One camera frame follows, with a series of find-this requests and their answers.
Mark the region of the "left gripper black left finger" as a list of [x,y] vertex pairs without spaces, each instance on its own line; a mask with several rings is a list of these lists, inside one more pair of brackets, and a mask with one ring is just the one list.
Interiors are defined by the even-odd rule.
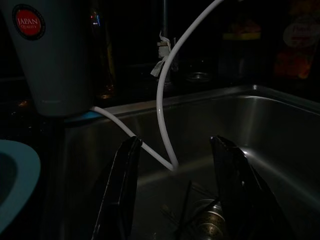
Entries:
[[142,141],[130,137],[100,175],[103,195],[91,240],[128,240],[133,224]]

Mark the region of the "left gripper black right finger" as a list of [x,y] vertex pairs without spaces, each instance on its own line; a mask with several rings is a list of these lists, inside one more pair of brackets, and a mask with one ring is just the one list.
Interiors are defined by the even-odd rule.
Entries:
[[267,182],[232,141],[210,138],[216,184],[231,240],[295,240]]

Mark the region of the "black chopstick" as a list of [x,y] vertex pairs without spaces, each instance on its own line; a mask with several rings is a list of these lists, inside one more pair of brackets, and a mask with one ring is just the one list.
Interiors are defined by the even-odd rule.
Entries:
[[180,214],[180,218],[179,218],[178,227],[177,227],[177,230],[175,231],[175,239],[174,240],[180,240],[180,238],[181,238],[181,234],[182,234],[183,226],[184,226],[184,221],[185,221],[185,215],[186,215],[186,211],[187,211],[187,207],[188,207],[188,201],[189,201],[191,187],[192,187],[192,181],[190,180],[188,182],[185,196],[183,199],[182,210],[181,210],[181,214]]
[[225,219],[220,199],[202,199],[194,203],[191,215],[178,224],[176,237],[185,231],[204,239],[224,237]]

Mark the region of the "metal sink drain strainer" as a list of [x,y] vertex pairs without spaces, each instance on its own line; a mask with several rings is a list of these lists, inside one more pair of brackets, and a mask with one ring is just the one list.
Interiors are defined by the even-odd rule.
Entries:
[[202,199],[193,205],[193,215],[201,212],[191,224],[193,240],[229,240],[220,202],[205,210],[212,201],[212,199]]

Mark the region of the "stainless steel sink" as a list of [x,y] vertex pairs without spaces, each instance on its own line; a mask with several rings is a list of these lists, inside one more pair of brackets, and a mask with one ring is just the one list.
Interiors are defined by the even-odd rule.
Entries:
[[[299,240],[320,240],[320,103],[261,86],[167,98],[164,117],[179,162],[167,170],[147,152],[139,160],[133,240],[164,240],[183,210],[217,195],[210,137],[234,142],[265,179]],[[103,176],[128,136],[90,112],[66,124],[65,239],[86,240],[103,195]]]

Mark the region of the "teal plate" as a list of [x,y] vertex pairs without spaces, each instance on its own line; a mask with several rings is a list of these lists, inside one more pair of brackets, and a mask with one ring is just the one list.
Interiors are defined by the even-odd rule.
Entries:
[[0,234],[31,197],[40,173],[40,157],[32,147],[0,139]]

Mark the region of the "green capped oil bottle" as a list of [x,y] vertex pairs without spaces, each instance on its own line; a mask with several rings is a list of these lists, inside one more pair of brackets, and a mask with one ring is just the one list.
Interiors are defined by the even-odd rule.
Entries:
[[113,46],[106,16],[106,0],[89,0],[90,62],[94,92],[105,100],[116,94]]

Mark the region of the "round metal countertop cap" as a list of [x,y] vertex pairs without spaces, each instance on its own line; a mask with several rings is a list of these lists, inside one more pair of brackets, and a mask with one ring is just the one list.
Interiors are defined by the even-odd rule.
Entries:
[[212,76],[207,72],[191,72],[186,76],[186,80],[190,83],[207,83],[211,79]]

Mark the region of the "black sponge holder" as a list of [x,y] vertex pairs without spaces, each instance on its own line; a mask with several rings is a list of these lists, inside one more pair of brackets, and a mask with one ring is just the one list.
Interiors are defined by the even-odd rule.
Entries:
[[222,40],[218,58],[219,76],[249,79],[263,72],[262,43],[254,40]]

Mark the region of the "grey water filter canister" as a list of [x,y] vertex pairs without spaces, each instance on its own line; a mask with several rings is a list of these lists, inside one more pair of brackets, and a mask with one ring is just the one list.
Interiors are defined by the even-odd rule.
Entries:
[[65,118],[93,106],[90,0],[0,0],[37,112]]

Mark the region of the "orange pump soap bottle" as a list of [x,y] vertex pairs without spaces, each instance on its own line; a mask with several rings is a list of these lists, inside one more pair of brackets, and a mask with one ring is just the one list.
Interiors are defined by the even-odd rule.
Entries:
[[320,0],[290,0],[274,74],[307,79],[320,41]]

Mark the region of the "yellow and red sponge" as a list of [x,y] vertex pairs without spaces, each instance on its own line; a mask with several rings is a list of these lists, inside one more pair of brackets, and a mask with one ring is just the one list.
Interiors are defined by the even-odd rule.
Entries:
[[261,27],[251,19],[233,22],[222,39],[226,41],[250,41],[261,38]]

